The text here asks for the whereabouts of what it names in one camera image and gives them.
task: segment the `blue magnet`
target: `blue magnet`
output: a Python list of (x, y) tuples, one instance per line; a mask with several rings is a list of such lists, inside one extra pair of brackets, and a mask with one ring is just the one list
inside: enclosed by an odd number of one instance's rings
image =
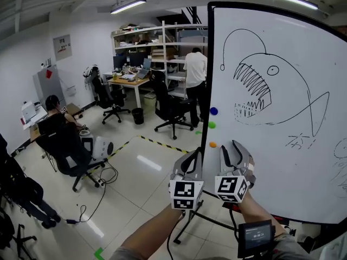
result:
[(216, 114), (218, 114), (218, 110), (217, 110), (217, 108), (212, 107), (212, 108), (210, 109), (210, 113), (211, 113), (212, 115), (216, 115)]

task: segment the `green floor tape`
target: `green floor tape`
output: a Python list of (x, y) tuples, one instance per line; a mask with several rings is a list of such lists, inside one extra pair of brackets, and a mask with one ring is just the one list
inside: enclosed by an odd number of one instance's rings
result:
[(98, 259), (98, 260), (105, 260), (103, 259), (103, 257), (100, 255), (104, 250), (102, 248), (99, 248), (95, 253), (94, 256)]

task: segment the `black trash bin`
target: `black trash bin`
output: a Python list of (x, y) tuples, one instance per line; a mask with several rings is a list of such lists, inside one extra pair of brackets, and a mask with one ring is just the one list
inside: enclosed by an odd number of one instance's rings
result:
[(144, 122), (143, 120), (143, 109), (142, 108), (135, 108), (131, 111), (132, 116), (134, 117), (135, 124), (142, 124)]

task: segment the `sign on wall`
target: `sign on wall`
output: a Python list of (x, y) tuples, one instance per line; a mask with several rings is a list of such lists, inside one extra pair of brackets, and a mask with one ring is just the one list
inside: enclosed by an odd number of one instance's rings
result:
[(54, 38), (53, 46), (56, 61), (72, 56), (70, 35)]

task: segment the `whiteboard black frame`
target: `whiteboard black frame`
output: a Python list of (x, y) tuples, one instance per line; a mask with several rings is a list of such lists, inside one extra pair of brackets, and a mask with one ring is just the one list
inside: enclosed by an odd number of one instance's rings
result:
[[(214, 9), (215, 8), (232, 8), (232, 9), (246, 9), (246, 10), (264, 11), (264, 12), (270, 12), (272, 14), (278, 14), (278, 15), (282, 15), (282, 16), (286, 16), (286, 17), (291, 17), (291, 18), (306, 22), (308, 24), (311, 24), (313, 26), (316, 26), (318, 28), (321, 28), (321, 29), (339, 37), (341, 40), (347, 42), (347, 36), (343, 35), (342, 33), (335, 30), (334, 28), (326, 25), (325, 23), (322, 23), (316, 19), (312, 19), (308, 16), (304, 16), (304, 15), (298, 14), (298, 13), (293, 12), (293, 11), (279, 9), (279, 8), (276, 8), (273, 6), (244, 3), (244, 2), (210, 2), (210, 3), (208, 3), (207, 8), (208, 8), (208, 63), (207, 63), (207, 80), (206, 80), (207, 86), (206, 86), (206, 90), (208, 93), (208, 109), (210, 109), (210, 107), (211, 107), (211, 94), (212, 94), (212, 76), (213, 76), (213, 61), (214, 61), (214, 34), (215, 34)], [(207, 115), (207, 118), (204, 120), (204, 124), (203, 124), (202, 140), (201, 140), (202, 159), (204, 157), (205, 147), (206, 147), (208, 122), (209, 122), (209, 115)], [(207, 191), (204, 191), (204, 193), (207, 193), (213, 197), (217, 197), (216, 195), (209, 193)], [(292, 220), (295, 222), (302, 222), (302, 223), (322, 224), (322, 223), (308, 222), (305, 220), (295, 220), (295, 219), (290, 219), (290, 218), (286, 218), (286, 219)], [(346, 223), (346, 219), (347, 219), (347, 217), (339, 224)]]

